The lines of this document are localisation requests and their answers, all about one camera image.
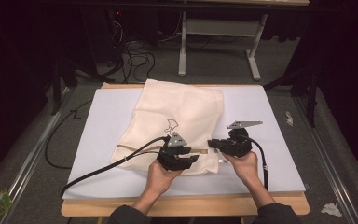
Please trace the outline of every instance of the human hand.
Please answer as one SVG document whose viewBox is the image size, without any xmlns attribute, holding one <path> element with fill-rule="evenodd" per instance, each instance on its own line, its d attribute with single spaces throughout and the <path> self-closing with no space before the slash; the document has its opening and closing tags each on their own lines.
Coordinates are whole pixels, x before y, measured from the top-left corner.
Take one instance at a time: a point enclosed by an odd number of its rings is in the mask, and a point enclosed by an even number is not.
<svg viewBox="0 0 358 224">
<path fill-rule="evenodd" d="M 153 161 L 149 166 L 145 191 L 160 196 L 170 188 L 173 180 L 182 172 L 182 170 L 167 171 L 157 160 Z"/>
<path fill-rule="evenodd" d="M 157 160 L 153 161 L 149 166 L 145 190 L 132 207 L 147 215 L 159 196 L 170 188 L 173 180 L 182 172 L 166 171 Z"/>
<path fill-rule="evenodd" d="M 249 186 L 253 181 L 259 181 L 257 172 L 257 155 L 250 151 L 243 157 L 236 158 L 228 154 L 222 153 L 223 156 L 231 162 L 234 167 L 235 174 L 242 180 L 243 184 Z"/>
</svg>

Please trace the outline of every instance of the hand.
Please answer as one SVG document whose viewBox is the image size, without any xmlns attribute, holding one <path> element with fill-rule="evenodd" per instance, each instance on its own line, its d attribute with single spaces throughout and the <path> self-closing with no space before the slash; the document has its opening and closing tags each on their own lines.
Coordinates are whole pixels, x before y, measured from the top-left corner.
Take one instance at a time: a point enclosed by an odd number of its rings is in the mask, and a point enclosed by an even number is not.
<svg viewBox="0 0 358 224">
<path fill-rule="evenodd" d="M 149 166 L 145 191 L 160 196 L 170 188 L 173 180 L 183 171 L 167 171 L 155 160 Z"/>
<path fill-rule="evenodd" d="M 223 156 L 234 166 L 235 174 L 248 186 L 251 181 L 258 180 L 257 155 L 250 151 L 243 157 L 236 158 L 222 153 Z"/>
<path fill-rule="evenodd" d="M 251 151 L 241 158 L 235 158 L 224 153 L 223 156 L 234 166 L 235 173 L 248 188 L 257 208 L 276 203 L 258 178 L 257 155 L 254 152 Z"/>
<path fill-rule="evenodd" d="M 145 190 L 132 207 L 147 215 L 159 196 L 170 188 L 173 180 L 182 172 L 166 171 L 157 160 L 153 161 L 149 166 Z"/>
</svg>

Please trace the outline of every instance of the sleeve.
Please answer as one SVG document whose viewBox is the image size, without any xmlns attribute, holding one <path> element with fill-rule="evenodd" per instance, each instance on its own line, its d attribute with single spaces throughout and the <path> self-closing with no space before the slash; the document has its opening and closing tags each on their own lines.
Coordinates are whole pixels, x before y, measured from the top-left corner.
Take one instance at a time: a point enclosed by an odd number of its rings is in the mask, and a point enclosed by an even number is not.
<svg viewBox="0 0 358 224">
<path fill-rule="evenodd" d="M 148 218 L 133 207 L 121 205 L 109 217 L 108 224 L 147 224 Z"/>
<path fill-rule="evenodd" d="M 258 216 L 254 224 L 299 224 L 299 217 L 293 211 L 291 206 L 280 203 L 271 203 L 262 206 L 257 211 Z"/>
</svg>

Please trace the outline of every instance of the white board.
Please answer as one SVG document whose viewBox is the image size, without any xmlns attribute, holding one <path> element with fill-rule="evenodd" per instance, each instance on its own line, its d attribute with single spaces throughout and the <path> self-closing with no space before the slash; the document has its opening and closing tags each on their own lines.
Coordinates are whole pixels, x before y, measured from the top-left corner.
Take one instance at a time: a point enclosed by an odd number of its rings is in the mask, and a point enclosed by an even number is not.
<svg viewBox="0 0 358 224">
<path fill-rule="evenodd" d="M 228 138 L 227 126 L 236 120 L 263 121 L 263 124 L 248 127 L 246 130 L 264 150 L 268 165 L 269 191 L 305 191 L 264 89 L 258 85 L 208 88 L 222 90 L 225 100 L 225 110 L 218 121 L 213 138 Z M 141 92 L 141 88 L 100 89 L 95 92 L 68 182 L 109 165 L 118 140 L 130 125 L 131 114 Z M 263 180 L 261 154 L 255 145 L 253 148 L 259 158 L 259 177 Z M 144 172 L 114 168 L 73 185 L 63 198 L 138 197 L 145 187 L 146 177 L 147 173 Z M 220 163 L 218 174 L 177 177 L 164 196 L 248 192 L 235 175 L 231 164 Z"/>
</svg>

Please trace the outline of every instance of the cream fabric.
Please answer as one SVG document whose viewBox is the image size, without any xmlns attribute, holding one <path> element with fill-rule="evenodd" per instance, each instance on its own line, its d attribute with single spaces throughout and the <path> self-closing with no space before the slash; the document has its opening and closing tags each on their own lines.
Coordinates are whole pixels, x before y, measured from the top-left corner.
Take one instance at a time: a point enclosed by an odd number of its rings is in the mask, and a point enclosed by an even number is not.
<svg viewBox="0 0 358 224">
<path fill-rule="evenodd" d="M 183 175 L 217 173 L 218 155 L 208 148 L 207 140 L 223 113 L 223 93 L 185 84 L 148 79 L 133 111 L 130 127 L 119 140 L 111 162 L 123 159 L 151 140 L 177 132 L 186 147 L 208 149 Z M 158 141 L 143 151 L 159 152 Z M 147 153 L 124 162 L 121 167 L 147 171 L 157 153 Z"/>
</svg>

